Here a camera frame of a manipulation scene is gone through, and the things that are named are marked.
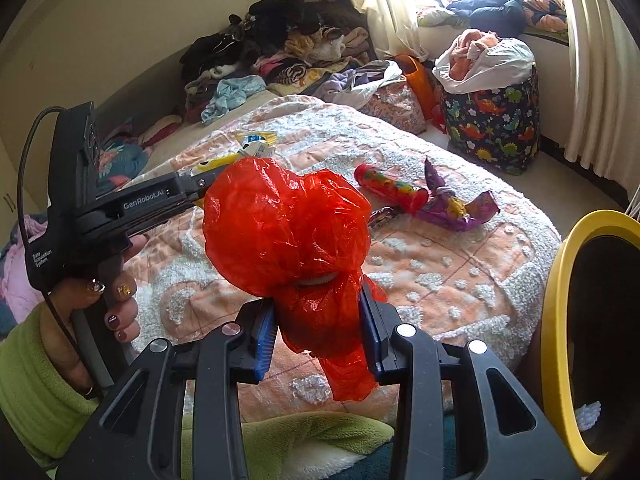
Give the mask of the red plastic bag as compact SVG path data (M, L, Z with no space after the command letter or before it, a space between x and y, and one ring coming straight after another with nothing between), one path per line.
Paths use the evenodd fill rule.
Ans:
M375 388L360 333L359 294L387 296L362 266L369 201L322 169L300 176L271 159L227 167L204 198L205 251L230 284L274 302L284 343L320 363L337 401Z

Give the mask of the purple foil snack wrapper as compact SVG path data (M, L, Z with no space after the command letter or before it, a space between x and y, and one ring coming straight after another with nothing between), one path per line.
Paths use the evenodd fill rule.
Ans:
M438 173L430 160L424 160L424 174L430 199L413 215L452 232L469 232L494 218L500 208L490 191L481 192L465 203Z

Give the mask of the brown candy wrapper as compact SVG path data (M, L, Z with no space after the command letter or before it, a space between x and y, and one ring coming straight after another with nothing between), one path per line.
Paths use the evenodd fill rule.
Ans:
M398 206L385 206L375 209L368 220L368 227L370 230L377 229L384 223L397 218L400 214L402 214L402 210Z

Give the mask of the white foam net bundle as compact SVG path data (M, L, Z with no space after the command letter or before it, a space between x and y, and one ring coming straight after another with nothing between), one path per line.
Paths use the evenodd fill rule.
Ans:
M586 432L597 425L601 414L601 402L584 404L574 411L576 425L580 432Z

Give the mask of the yellow rimmed black trash bin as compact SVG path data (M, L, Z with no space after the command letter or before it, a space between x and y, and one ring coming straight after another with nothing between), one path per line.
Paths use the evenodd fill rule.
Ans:
M639 223L602 209L562 241L540 326L544 414L587 479L639 475ZM574 411L600 401L580 432Z

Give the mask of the light blue garment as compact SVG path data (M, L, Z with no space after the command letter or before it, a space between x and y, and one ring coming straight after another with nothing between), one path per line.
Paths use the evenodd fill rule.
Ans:
M257 75L221 79L214 95L201 111L201 123L207 125L226 116L265 88L265 81Z

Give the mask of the red cylindrical snack tube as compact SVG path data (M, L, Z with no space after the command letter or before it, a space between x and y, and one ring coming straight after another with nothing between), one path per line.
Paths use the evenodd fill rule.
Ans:
M360 164L354 171L357 183L373 194L384 198L407 214L415 214L430 199L426 188L396 180L370 164Z

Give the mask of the pile of clothes on bed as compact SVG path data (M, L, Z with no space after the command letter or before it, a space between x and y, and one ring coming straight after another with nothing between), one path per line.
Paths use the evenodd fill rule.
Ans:
M225 79L257 76L278 96L311 93L375 59L367 18L349 0L259 0L181 55L184 114L198 122Z

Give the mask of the dinosaur print laundry basket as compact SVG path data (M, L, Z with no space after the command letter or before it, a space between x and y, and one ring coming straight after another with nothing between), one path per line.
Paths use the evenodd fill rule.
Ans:
M449 143L459 153L506 174L522 174L539 151L538 73L501 89L442 92Z

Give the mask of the cream curtain right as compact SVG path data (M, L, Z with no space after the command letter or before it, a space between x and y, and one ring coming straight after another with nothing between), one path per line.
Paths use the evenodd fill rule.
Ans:
M639 48L610 0L564 0L574 81L565 157L620 184L639 186Z

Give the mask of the cream curtain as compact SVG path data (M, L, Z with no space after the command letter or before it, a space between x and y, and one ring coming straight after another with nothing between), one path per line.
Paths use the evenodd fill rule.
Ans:
M574 81L565 157L620 184L639 186L639 48L610 0L564 0Z
M420 61L428 57L422 46L416 0L350 0L367 17L373 49L379 58L405 53Z

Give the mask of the floral fabric bag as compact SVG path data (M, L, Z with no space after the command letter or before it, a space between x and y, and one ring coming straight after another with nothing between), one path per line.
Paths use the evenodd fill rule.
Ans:
M419 134L427 129L419 100L405 80L378 88L359 111L408 133Z

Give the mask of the orange bag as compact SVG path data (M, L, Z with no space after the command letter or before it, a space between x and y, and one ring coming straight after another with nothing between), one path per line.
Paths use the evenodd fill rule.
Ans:
M396 55L395 61L418 99L424 117L433 119L437 100L426 68L417 58L405 53Z

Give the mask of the white plastic bag of clothes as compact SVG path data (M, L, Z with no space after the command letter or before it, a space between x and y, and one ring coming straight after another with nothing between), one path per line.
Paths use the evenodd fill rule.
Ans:
M523 41L469 28L439 55L432 73L446 92L465 94L520 84L534 64L533 51Z

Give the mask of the cream curtain left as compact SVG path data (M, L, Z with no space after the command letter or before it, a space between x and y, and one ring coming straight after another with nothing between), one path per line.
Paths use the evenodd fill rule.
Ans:
M373 49L379 58L405 53L420 61L428 57L422 46L416 0L350 0L367 17Z

